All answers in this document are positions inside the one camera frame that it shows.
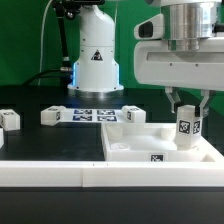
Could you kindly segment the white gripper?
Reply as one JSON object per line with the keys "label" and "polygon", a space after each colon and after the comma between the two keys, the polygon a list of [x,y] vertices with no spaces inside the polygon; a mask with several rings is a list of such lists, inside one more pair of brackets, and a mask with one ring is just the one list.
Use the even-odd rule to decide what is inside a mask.
{"label": "white gripper", "polygon": [[141,84],[168,86],[165,93],[172,113],[182,103],[176,87],[204,89],[195,116],[206,117],[213,90],[224,91],[224,46],[205,44],[195,52],[171,52],[166,45],[137,44],[134,74]]}

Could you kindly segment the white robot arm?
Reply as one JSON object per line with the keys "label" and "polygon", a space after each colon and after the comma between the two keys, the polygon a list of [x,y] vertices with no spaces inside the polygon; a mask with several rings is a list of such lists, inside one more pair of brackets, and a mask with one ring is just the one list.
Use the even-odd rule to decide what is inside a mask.
{"label": "white robot arm", "polygon": [[[163,86],[173,107],[179,88],[200,89],[204,97],[195,113],[207,111],[214,91],[224,91],[222,0],[146,0],[160,13],[138,24],[134,36],[134,74],[141,84]],[[112,93],[119,84],[114,60],[115,23],[95,5],[80,14],[80,55],[73,67],[72,91]]]}

